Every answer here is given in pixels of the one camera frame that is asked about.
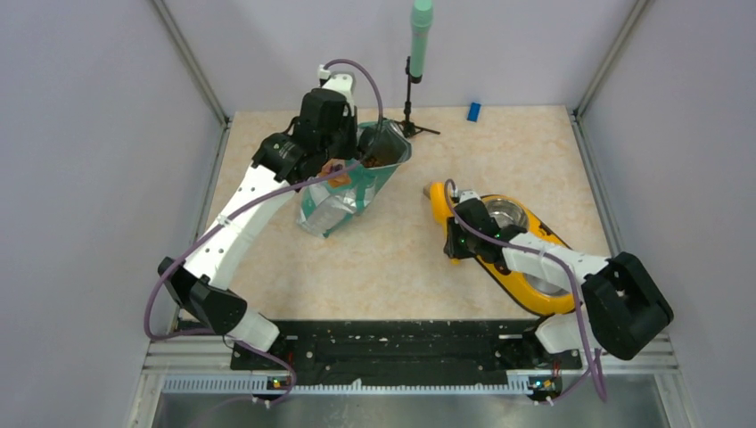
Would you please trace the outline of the green pet food bag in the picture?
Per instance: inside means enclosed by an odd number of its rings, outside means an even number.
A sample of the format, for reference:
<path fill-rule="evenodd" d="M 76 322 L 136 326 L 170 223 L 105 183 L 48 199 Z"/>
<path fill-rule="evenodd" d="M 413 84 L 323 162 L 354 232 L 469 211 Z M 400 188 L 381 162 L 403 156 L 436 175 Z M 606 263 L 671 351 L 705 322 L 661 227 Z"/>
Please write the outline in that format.
<path fill-rule="evenodd" d="M 298 225 L 312 235 L 326 238 L 355 216 L 362 215 L 399 166 L 411 159 L 412 146 L 394 120 L 361 123 L 357 136 L 360 142 L 368 143 L 368 152 L 374 148 L 404 150 L 403 160 L 381 169 L 366 169 L 361 161 L 347 160 L 333 166 L 349 168 L 347 174 L 306 187 L 302 192 Z"/>

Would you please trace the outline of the yellow plastic scoop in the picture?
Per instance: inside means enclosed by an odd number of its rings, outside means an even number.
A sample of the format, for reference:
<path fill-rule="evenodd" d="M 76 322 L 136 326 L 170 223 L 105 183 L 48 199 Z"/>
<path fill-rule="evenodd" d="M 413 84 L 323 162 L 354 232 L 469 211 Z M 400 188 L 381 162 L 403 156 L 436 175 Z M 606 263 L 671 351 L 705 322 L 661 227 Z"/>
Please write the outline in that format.
<path fill-rule="evenodd" d="M 441 182 L 433 182 L 431 188 L 431 213 L 436 223 L 441 225 L 445 242 L 443 246 L 444 254 L 451 260 L 452 264 L 458 264 L 460 259 L 470 256 L 465 247 L 465 236 L 462 227 L 460 227 L 454 216 L 454 211 L 449 207 L 450 196 Z"/>

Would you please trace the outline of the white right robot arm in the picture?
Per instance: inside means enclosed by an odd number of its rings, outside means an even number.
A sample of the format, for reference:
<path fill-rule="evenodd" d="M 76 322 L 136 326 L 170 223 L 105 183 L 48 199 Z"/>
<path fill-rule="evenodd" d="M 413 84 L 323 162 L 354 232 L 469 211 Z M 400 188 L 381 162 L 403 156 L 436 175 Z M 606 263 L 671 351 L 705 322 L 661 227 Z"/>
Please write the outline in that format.
<path fill-rule="evenodd" d="M 510 273 L 537 278 L 564 290 L 573 304 L 567 314 L 542 321 L 522 344 L 525 360 L 534 367 L 580 348 L 631 360 L 674 319 L 642 261 L 629 252 L 590 255 L 522 226 L 500 226 L 479 198 L 459 202 L 451 213 L 452 257 L 478 256 Z"/>

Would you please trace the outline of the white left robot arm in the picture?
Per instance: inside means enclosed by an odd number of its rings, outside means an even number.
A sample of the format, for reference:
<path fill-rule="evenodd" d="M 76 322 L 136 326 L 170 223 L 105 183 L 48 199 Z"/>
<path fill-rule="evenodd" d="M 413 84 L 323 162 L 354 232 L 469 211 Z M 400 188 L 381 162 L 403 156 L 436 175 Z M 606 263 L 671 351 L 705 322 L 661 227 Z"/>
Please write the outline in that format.
<path fill-rule="evenodd" d="M 293 196 L 331 160 L 357 157 L 357 110 L 349 89 L 306 93 L 290 127 L 266 137 L 234 195 L 195 245 L 159 266 L 160 279 L 179 308 L 214 334 L 251 346 L 264 368 L 284 361 L 279 328 L 231 291 L 236 269 L 252 243 Z"/>

